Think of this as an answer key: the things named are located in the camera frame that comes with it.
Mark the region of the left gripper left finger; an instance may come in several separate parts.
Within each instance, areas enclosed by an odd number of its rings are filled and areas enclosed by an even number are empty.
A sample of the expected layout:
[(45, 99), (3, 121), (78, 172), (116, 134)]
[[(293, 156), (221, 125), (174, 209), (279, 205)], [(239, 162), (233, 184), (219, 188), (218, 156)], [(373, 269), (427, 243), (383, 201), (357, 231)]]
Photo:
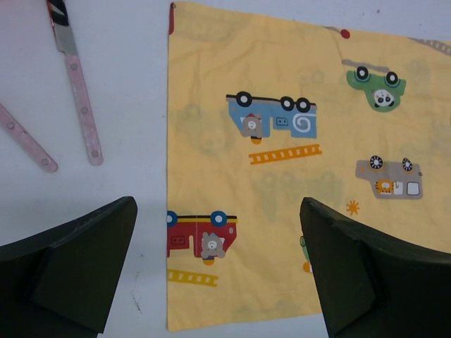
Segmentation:
[(1, 336), (103, 333), (136, 218), (135, 199), (124, 196), (1, 246)]

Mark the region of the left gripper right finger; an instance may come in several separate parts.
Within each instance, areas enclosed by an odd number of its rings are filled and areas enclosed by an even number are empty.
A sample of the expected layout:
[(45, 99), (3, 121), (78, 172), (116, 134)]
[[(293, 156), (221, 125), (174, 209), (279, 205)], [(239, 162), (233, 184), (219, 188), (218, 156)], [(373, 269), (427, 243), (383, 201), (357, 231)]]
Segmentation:
[(329, 337), (449, 337), (450, 254), (305, 197), (305, 238)]

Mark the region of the pink handled fork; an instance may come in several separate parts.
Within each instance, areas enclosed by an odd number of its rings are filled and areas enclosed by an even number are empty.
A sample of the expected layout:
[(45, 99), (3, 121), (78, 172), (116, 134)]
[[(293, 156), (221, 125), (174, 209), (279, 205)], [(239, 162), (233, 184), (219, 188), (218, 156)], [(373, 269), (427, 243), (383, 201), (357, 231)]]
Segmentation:
[(58, 170), (57, 162), (3, 105), (1, 105), (1, 127), (43, 171), (55, 173)]

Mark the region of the yellow vehicle print placemat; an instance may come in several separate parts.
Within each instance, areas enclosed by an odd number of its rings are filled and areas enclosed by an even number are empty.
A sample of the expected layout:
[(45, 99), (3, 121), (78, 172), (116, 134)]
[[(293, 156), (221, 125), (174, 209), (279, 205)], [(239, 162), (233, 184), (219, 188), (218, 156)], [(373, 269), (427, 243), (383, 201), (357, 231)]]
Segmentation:
[(309, 196), (450, 250), (450, 40), (170, 7), (167, 326), (320, 311)]

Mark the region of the pink handled knife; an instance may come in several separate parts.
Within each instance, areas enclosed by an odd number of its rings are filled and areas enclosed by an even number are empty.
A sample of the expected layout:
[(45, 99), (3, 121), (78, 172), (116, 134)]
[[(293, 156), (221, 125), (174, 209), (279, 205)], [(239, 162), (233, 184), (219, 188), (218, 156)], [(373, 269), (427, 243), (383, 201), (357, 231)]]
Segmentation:
[(89, 161), (101, 165), (104, 162), (101, 143), (65, 1), (49, 0), (47, 8), (56, 47), (64, 54)]

